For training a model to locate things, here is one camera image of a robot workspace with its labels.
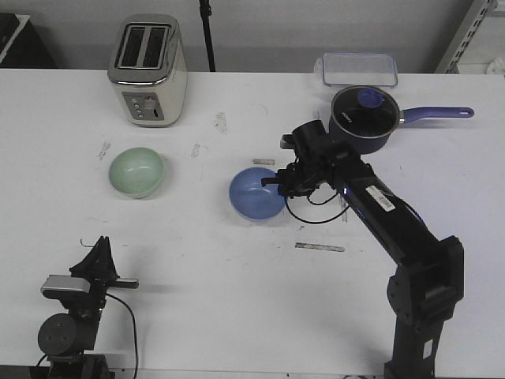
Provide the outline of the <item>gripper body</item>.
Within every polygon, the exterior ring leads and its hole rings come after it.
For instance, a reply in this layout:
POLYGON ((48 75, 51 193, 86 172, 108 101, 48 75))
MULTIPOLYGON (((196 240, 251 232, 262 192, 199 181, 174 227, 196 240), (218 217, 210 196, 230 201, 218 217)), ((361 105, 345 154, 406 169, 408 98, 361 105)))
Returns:
POLYGON ((87 272, 70 270, 74 278, 85 279, 90 283, 90 301, 96 308, 103 308, 106 303, 106 295, 109 288, 119 289, 137 289, 139 287, 138 279, 122 278, 116 272, 87 272))
POLYGON ((324 154, 327 138, 320 120, 306 122, 291 134, 282 135, 280 147, 293 150, 296 160, 280 171, 280 178, 284 186, 294 189, 294 197, 308 196, 323 183, 335 190, 331 167, 324 154))

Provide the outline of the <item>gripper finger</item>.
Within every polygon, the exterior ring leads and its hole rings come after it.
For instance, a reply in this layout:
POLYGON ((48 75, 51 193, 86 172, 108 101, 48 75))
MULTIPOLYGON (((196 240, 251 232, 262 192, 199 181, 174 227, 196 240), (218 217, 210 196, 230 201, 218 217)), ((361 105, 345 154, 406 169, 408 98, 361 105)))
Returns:
POLYGON ((279 185, 278 194, 283 197, 294 197, 294 189, 289 186, 279 185))
POLYGON ((110 239, 106 236, 104 238, 104 257, 105 257, 105 268, 107 275, 109 277, 118 277, 118 273, 114 264, 114 259, 112 257, 110 239))
POLYGON ((285 182, 280 177, 268 177, 260 180, 262 186, 277 185, 284 186, 285 182))
POLYGON ((105 238, 100 236, 90 252, 70 269, 71 276, 96 276, 101 268, 101 251, 105 238))

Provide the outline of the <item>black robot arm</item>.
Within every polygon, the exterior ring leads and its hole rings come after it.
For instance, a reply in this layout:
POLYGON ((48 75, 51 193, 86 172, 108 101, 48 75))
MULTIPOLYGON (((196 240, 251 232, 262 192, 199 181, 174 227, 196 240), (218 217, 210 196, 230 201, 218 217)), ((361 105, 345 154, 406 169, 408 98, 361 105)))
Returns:
POLYGON ((282 136, 296 159, 262 185, 285 198, 308 196, 326 182, 339 193, 387 251, 397 268, 387 285, 396 315, 392 358, 385 378, 433 378, 445 321, 464 294, 464 249, 451 236, 438 240, 420 216, 376 176, 356 150, 326 132, 320 120, 282 136))
POLYGON ((69 274, 49 275, 40 288, 67 310, 48 317, 38 332, 38 345, 50 363, 49 378, 115 378, 105 355, 93 354, 107 298, 122 305, 111 288, 137 289, 137 279, 122 279, 111 254, 110 239, 101 236, 69 274))

